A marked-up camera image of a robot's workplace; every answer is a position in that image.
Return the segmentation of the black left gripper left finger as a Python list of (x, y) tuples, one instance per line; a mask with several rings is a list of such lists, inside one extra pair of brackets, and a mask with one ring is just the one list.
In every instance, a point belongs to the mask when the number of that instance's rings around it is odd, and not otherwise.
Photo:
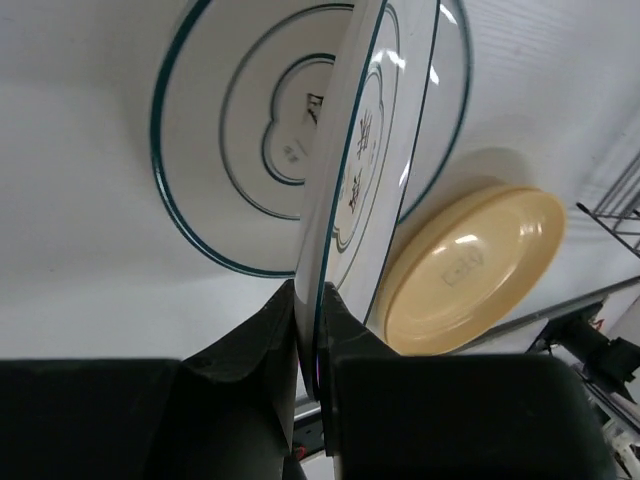
[(293, 285), (184, 359), (5, 360), (5, 479), (279, 479), (292, 451)]

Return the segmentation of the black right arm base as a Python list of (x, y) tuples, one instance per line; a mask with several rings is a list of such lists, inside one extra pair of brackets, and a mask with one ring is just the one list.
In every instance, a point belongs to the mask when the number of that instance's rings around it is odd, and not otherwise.
[(550, 320), (528, 352), (550, 351), (552, 345), (559, 345), (583, 365), (587, 377), (598, 387), (636, 404), (627, 384), (636, 379), (639, 346), (621, 337), (609, 339), (596, 328), (603, 307), (601, 300)]

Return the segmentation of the white patterned plate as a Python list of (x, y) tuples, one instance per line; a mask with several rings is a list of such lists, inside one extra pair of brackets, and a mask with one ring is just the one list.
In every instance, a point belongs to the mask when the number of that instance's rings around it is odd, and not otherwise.
[(359, 1), (312, 142), (295, 269), (302, 378), (320, 396), (319, 331), (333, 287), (371, 311), (407, 188), (438, 29), (436, 1)]
[(287, 278), (310, 147), (350, 1), (197, 1), (150, 115), (160, 197), (186, 240), (236, 273)]

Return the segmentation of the yellow plate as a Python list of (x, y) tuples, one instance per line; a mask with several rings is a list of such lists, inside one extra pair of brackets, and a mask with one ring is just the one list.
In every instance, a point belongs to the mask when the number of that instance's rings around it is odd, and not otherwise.
[(525, 298), (554, 260), (564, 204), (533, 187), (498, 185), (457, 200), (396, 255), (378, 294), (382, 340), (403, 355), (451, 352)]

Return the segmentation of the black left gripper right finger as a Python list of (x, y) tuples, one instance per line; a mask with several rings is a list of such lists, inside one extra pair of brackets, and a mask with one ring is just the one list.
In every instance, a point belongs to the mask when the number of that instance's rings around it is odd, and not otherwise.
[(319, 320), (325, 451), (340, 479), (604, 479), (576, 374), (548, 356), (402, 356), (333, 285)]

